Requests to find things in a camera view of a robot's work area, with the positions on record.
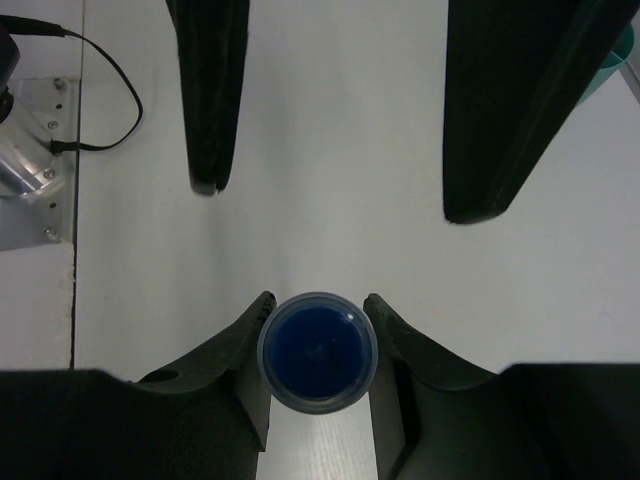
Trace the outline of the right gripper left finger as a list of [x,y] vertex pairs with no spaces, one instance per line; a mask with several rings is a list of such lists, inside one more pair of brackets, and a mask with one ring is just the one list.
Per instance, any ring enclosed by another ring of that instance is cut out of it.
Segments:
[[132,382],[97,370],[1,375],[5,479],[252,479],[271,396],[257,361],[273,294]]

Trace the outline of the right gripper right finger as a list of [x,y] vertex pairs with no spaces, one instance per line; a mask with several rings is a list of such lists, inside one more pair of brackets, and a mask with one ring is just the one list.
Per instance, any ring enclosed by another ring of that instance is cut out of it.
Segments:
[[380,296],[369,389],[382,479],[635,479],[639,368],[515,364],[492,373],[411,327]]

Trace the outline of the glue bottle blue cap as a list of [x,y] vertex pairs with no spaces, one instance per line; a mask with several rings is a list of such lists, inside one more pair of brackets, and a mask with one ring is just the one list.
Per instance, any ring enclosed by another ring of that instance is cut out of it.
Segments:
[[257,341],[261,377],[286,407],[309,415],[341,411],[369,390],[378,365],[370,318],[329,292],[294,296],[269,314]]

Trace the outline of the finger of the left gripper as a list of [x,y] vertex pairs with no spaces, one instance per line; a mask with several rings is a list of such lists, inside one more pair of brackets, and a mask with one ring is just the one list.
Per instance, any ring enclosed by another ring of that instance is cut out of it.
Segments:
[[247,0],[169,1],[180,70],[189,179],[223,191],[236,144],[249,36]]
[[443,210],[504,213],[635,15],[629,1],[452,1]]

